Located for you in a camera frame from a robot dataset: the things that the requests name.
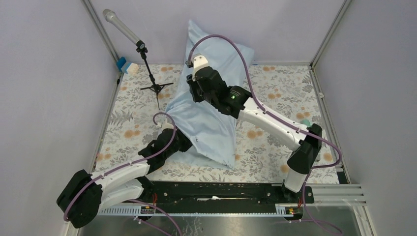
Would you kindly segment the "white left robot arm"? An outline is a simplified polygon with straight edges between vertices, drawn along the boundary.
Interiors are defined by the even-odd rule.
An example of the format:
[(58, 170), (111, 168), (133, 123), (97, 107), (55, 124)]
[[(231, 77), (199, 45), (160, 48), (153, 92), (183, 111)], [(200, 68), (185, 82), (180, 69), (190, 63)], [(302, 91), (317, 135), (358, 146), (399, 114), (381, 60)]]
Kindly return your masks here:
[(153, 190), (146, 175), (161, 168), (173, 154), (191, 147), (191, 141), (181, 131), (166, 128), (138, 152), (140, 159), (102, 172), (76, 172), (57, 198), (64, 220), (78, 229), (91, 222), (102, 209), (130, 199), (147, 202)]

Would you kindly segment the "light blue pillowcase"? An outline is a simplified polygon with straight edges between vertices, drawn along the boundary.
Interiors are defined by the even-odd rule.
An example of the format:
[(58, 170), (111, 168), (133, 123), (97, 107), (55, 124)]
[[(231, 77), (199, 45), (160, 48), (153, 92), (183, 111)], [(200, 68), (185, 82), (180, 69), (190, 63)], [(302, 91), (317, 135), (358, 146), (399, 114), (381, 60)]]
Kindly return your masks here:
[[(243, 86), (246, 80), (244, 67), (251, 64), (254, 50), (241, 44), (230, 44), (218, 37), (200, 42), (207, 35), (190, 20), (186, 54), (192, 51), (195, 55), (204, 56), (227, 85)], [(205, 101), (193, 101), (186, 82), (186, 76), (191, 73), (192, 69), (184, 66), (177, 92), (168, 103), (166, 113), (173, 118), (176, 127), (191, 141), (192, 146), (186, 152), (176, 152), (167, 161), (199, 167), (234, 168), (237, 120), (221, 114)]]

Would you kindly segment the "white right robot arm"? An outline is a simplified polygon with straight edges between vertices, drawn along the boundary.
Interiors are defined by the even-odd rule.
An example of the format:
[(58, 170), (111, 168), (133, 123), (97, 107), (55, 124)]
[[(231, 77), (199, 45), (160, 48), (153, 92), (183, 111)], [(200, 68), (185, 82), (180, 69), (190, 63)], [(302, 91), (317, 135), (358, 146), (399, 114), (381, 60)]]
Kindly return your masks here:
[(263, 104), (240, 86), (228, 86), (219, 72), (210, 66), (193, 68), (186, 77), (194, 102), (207, 102), (223, 115), (247, 121), (278, 138), (292, 153), (287, 161), (289, 172), (283, 182), (282, 196), (293, 203), (322, 147), (322, 128), (292, 121)]

